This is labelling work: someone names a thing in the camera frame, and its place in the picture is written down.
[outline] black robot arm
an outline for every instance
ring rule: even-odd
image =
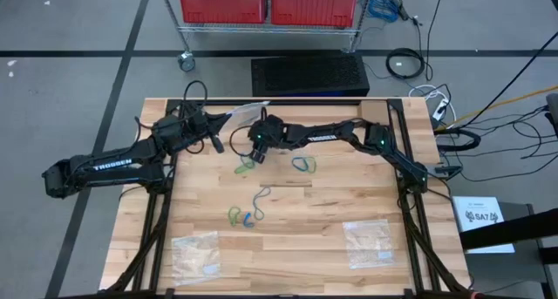
[[[353,133],[356,128],[364,128],[364,143]],[[388,126],[371,123],[364,119],[350,119],[339,123],[321,126],[302,126],[284,123],[274,115],[262,112],[262,118],[256,121],[248,131],[253,142],[249,158],[263,163],[269,148],[294,150],[309,143],[343,140],[350,143],[357,151],[369,155],[380,155],[403,175],[405,186],[412,191],[426,191],[426,168],[409,160],[395,145],[395,137]]]
[[[131,183],[140,184],[150,193],[166,192],[165,156],[187,150],[198,142],[203,144],[206,138],[210,138],[215,150],[222,153],[223,145],[217,134],[230,118],[224,113],[205,113],[193,101],[183,100],[179,108],[181,118],[171,114],[151,127],[142,125],[151,130],[151,136],[136,139],[127,148],[60,160],[42,174],[46,193],[63,199],[85,187]]]

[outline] clear plastic bag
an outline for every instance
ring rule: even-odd
[[[236,107],[234,110],[227,112],[232,115],[221,131],[223,133],[233,131],[240,126],[252,125],[258,120],[262,114],[262,108],[267,106],[269,101],[255,102]]]
[[[189,285],[221,277],[219,235],[173,238],[174,285]]]
[[[387,220],[344,222],[343,231],[350,268],[375,268],[395,262]]]

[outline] butcher block tabletop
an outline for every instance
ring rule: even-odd
[[[146,99],[141,122],[151,125],[163,117],[168,100]],[[343,104],[343,99],[331,101],[337,100],[338,105],[314,105],[309,99],[308,105],[270,105],[267,109],[268,114],[287,123],[305,126],[355,117],[389,124],[385,98],[360,98],[360,105]],[[423,164],[439,163],[425,101],[401,100],[414,159]],[[205,109],[215,114],[235,107],[207,105]],[[246,133],[239,131],[233,139],[235,149],[241,153],[251,146]],[[149,134],[144,130],[141,138]],[[357,152],[343,141],[330,141],[295,151],[271,149],[263,164],[235,173],[242,163],[230,149],[229,136],[230,131],[220,133],[224,153],[218,154],[207,140],[201,153],[179,154],[158,293],[175,288],[176,294],[203,295],[401,295],[403,289],[414,289],[402,213],[397,205],[395,173],[382,157]],[[313,157],[316,171],[295,169],[291,164],[295,156]],[[447,194],[438,180],[428,182],[432,190]],[[126,185],[123,191],[135,186]],[[242,224],[244,215],[254,214],[254,195],[264,187],[269,187],[270,195],[258,199],[257,205],[265,217],[261,221],[251,218],[255,225],[246,228]],[[116,282],[138,251],[147,200],[142,187],[122,197],[101,289]],[[469,274],[450,201],[431,193],[423,194],[423,200],[434,250],[458,281],[468,286]],[[161,203],[162,196],[153,223],[159,217]],[[228,219],[231,207],[241,210],[235,226]],[[374,220],[387,220],[393,262],[374,268],[351,268],[343,224]],[[177,286],[173,279],[172,239],[213,232],[218,234],[220,277]],[[423,281],[429,289],[426,260],[417,249]],[[149,282],[153,251],[154,247],[146,259],[143,289]]]

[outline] power strip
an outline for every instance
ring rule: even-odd
[[[436,111],[434,111],[432,117],[437,121],[441,121],[442,117],[444,117],[444,114],[446,113],[445,107],[447,107],[448,104],[450,104],[449,99],[442,99],[439,102],[438,107],[436,107]]]

